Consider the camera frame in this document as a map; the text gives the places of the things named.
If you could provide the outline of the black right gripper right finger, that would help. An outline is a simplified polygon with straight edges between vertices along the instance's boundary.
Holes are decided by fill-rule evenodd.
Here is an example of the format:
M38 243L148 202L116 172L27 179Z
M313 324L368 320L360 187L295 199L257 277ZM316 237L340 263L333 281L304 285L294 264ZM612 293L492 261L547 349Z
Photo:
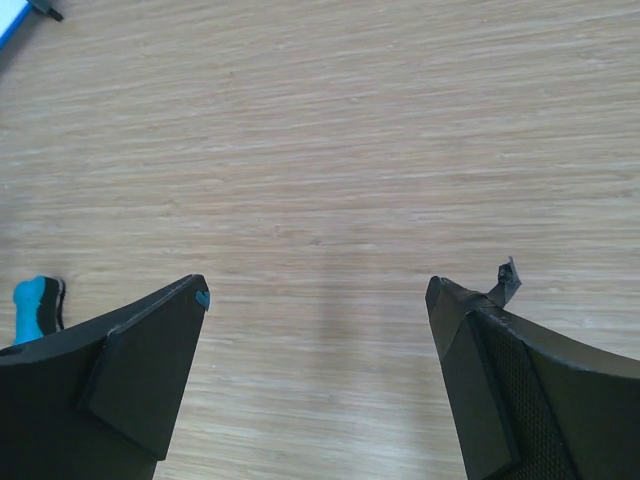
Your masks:
M639 364L509 312L513 262L482 293L440 276L425 303L470 479L635 479Z

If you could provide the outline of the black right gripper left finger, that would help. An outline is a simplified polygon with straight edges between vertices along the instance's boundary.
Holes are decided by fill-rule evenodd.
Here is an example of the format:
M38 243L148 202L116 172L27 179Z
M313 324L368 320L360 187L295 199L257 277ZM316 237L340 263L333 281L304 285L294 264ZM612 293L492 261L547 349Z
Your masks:
M210 293L200 274L1 352L4 479L150 479L165 460Z

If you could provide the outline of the blue whiteboard eraser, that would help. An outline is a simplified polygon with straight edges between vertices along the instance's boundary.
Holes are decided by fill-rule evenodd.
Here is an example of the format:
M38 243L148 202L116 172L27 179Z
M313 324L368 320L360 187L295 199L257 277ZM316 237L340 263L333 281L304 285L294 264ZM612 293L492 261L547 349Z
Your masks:
M13 292L15 340L19 345L62 331L66 285L60 278L36 276Z

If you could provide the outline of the blue framed whiteboard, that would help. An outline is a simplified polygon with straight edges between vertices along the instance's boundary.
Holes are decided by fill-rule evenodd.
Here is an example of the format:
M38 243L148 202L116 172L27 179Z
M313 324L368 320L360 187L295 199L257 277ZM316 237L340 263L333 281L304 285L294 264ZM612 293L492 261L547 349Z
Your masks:
M28 0L0 0L0 49L3 49L31 10L32 5Z

